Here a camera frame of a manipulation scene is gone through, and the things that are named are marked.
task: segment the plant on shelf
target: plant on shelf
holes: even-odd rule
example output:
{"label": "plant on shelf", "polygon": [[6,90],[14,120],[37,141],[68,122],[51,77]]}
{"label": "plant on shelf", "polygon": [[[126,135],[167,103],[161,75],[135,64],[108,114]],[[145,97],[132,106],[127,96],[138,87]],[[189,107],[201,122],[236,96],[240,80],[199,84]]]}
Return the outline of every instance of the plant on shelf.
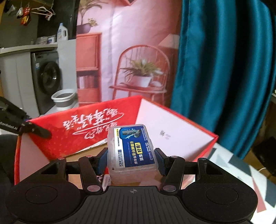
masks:
{"label": "plant on shelf", "polygon": [[102,9],[101,4],[107,4],[107,3],[102,2],[100,0],[80,0],[79,13],[81,15],[81,24],[77,26],[78,34],[88,33],[90,31],[91,27],[98,25],[96,19],[93,19],[93,18],[88,19],[88,23],[83,24],[83,18],[84,18],[85,13],[93,7]]}
{"label": "plant on shelf", "polygon": [[94,27],[94,26],[98,25],[97,21],[93,18],[89,18],[88,23],[90,24],[91,27]]}
{"label": "plant on shelf", "polygon": [[126,82],[139,87],[148,87],[154,75],[163,75],[164,73],[154,63],[146,59],[130,60],[131,67],[122,68],[127,72]]}

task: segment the clear plastic container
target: clear plastic container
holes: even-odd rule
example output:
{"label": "clear plastic container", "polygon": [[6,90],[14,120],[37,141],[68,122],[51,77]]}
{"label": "clear plastic container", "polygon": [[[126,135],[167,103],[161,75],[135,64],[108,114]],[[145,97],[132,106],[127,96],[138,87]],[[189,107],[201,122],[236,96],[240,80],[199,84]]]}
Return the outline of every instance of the clear plastic container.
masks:
{"label": "clear plastic container", "polygon": [[113,184],[154,179],[158,163],[143,124],[111,127],[107,145],[107,166]]}

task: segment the teal curtain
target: teal curtain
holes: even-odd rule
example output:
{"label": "teal curtain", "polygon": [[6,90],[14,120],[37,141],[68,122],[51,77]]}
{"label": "teal curtain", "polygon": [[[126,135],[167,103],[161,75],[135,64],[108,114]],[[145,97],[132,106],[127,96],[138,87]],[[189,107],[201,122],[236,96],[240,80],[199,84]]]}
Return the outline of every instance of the teal curtain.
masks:
{"label": "teal curtain", "polygon": [[244,158],[274,88],[275,38],[260,0],[183,0],[171,108]]}

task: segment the cable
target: cable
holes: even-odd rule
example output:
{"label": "cable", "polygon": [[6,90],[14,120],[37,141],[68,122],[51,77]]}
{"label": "cable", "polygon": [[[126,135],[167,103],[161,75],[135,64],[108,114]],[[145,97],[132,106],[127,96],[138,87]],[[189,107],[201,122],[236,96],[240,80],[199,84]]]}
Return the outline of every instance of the cable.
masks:
{"label": "cable", "polygon": [[260,171],[262,171],[262,170],[264,170],[264,169],[266,169],[266,167],[263,167],[263,168],[259,169],[258,172],[260,172]]}

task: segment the white bucket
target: white bucket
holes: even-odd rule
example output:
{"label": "white bucket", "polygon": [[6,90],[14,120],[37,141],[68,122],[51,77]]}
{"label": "white bucket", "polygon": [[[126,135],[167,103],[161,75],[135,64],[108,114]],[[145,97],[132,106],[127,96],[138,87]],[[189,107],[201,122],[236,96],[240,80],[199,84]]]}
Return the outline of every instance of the white bucket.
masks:
{"label": "white bucket", "polygon": [[75,105],[76,91],[74,89],[62,89],[51,96],[58,111],[71,109]]}

